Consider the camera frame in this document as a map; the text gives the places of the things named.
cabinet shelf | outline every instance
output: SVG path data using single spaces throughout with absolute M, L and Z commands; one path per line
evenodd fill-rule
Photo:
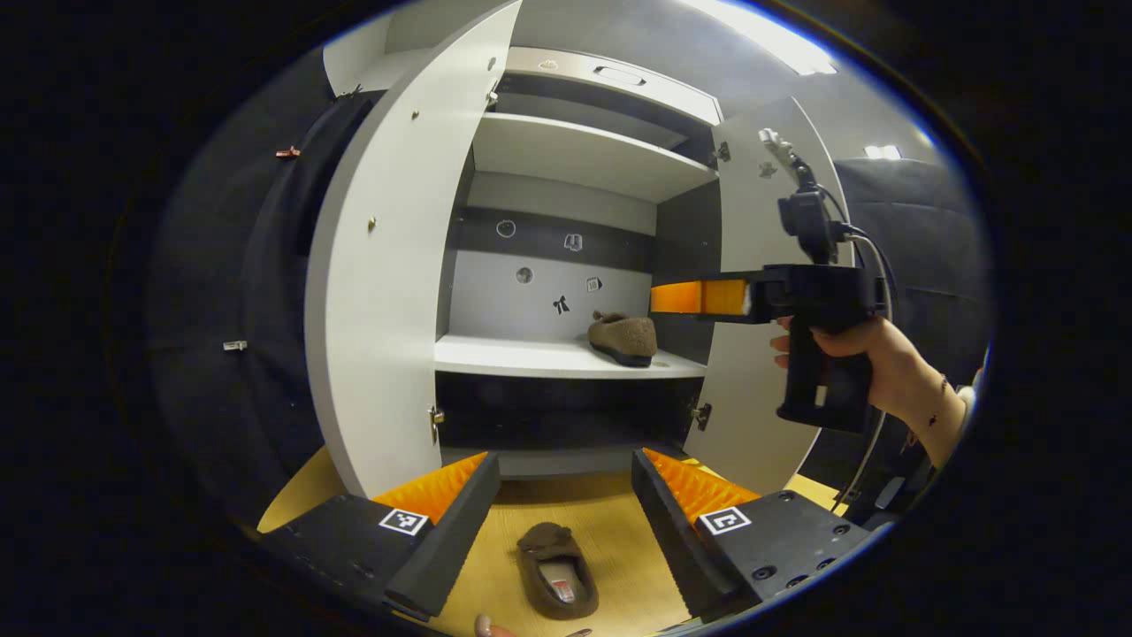
M 661 203 L 719 178 L 702 163 L 632 137 L 552 119 L 484 113 L 475 170 L 578 183 Z
M 660 351 L 649 368 L 625 368 L 584 342 L 537 343 L 446 335 L 436 344 L 436 370 L 537 379 L 691 379 L 707 368 Z

slipper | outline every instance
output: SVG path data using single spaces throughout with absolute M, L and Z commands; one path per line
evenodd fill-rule
M 518 570 L 526 597 L 551 619 L 578 619 L 598 610 L 590 566 L 567 527 L 540 523 L 518 541 Z
M 593 312 L 597 324 L 586 336 L 593 350 L 608 354 L 626 368 L 648 368 L 657 354 L 657 328 L 652 318 L 628 317 L 620 312 Z

orange soft pad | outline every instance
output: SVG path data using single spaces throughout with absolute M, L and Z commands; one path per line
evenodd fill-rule
M 704 281 L 704 313 L 743 315 L 743 300 L 747 295 L 747 282 L 743 278 L 730 281 Z
M 652 311 L 741 316 L 746 293 L 747 282 L 743 278 L 670 283 L 652 289 L 649 308 Z
M 702 302 L 703 282 L 688 281 L 687 283 L 672 283 L 653 287 L 649 308 L 653 311 L 700 313 L 703 310 Z
M 643 451 L 652 460 L 652 466 L 657 467 L 657 473 L 664 480 L 693 528 L 696 518 L 704 514 L 736 507 L 758 498 L 753 491 L 685 465 L 675 458 L 657 454 L 649 448 L 644 448 Z
M 440 522 L 440 517 L 448 510 L 452 501 L 468 484 L 468 479 L 472 477 L 487 456 L 488 453 L 484 451 L 479 456 L 464 458 L 458 463 L 441 467 L 378 496 L 374 502 L 428 516 L 428 519 L 432 520 L 435 525 Z

cabinet door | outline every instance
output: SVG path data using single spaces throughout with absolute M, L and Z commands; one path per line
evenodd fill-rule
M 428 411 L 444 242 L 520 5 L 480 16 L 406 71 L 359 128 L 323 201 L 307 364 L 323 438 L 355 496 L 440 466 Z
M 811 262 L 795 236 L 782 229 L 778 198 L 797 183 L 763 147 L 758 130 L 772 128 L 794 144 L 820 183 L 844 205 L 833 163 L 817 131 L 792 98 L 765 104 L 717 126 L 717 147 L 727 143 L 730 161 L 719 162 L 722 242 L 720 269 L 757 269 L 775 262 Z M 778 169 L 761 178 L 761 164 Z M 837 210 L 830 208 L 837 218 Z M 839 262 L 849 262 L 849 250 Z M 786 394 L 786 372 L 774 365 L 770 339 L 786 333 L 777 325 L 717 324 L 700 404 L 712 406 L 704 429 L 695 422 L 685 451 L 727 480 L 756 493 L 781 490 L 814 444 L 817 428 L 779 419 L 774 411 Z

metal clip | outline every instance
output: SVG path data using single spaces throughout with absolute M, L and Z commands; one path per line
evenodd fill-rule
M 711 154 L 718 160 L 731 161 L 731 148 L 728 147 L 727 141 L 720 144 L 719 149 L 712 150 Z

